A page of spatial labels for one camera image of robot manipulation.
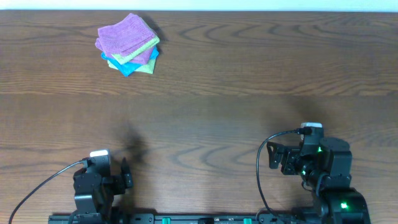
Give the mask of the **purple microfiber cloth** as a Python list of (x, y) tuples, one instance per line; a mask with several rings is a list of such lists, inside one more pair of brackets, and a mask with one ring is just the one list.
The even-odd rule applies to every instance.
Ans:
[(113, 58), (113, 54), (127, 56), (156, 37), (146, 22), (135, 14), (128, 14), (117, 24), (100, 27), (95, 46)]

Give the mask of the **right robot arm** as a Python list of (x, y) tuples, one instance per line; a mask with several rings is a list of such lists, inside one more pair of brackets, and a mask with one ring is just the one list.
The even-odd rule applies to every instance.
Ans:
[(291, 214), (266, 207), (271, 218), (281, 223), (370, 223), (365, 198), (351, 187), (353, 155), (349, 144), (339, 138), (326, 138), (320, 123), (303, 123), (292, 133), (301, 137), (298, 146), (272, 142), (269, 136), (260, 148), (267, 149), (271, 169), (301, 176), (302, 187), (311, 193), (313, 205), (296, 208)]

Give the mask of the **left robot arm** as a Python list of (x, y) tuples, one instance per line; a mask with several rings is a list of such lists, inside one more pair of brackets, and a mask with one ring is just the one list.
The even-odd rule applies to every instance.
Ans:
[(133, 186), (127, 161), (123, 159), (120, 173), (112, 175), (109, 155), (83, 159), (83, 168), (74, 173), (73, 181), (76, 211), (69, 221), (78, 223), (116, 223), (114, 197)]

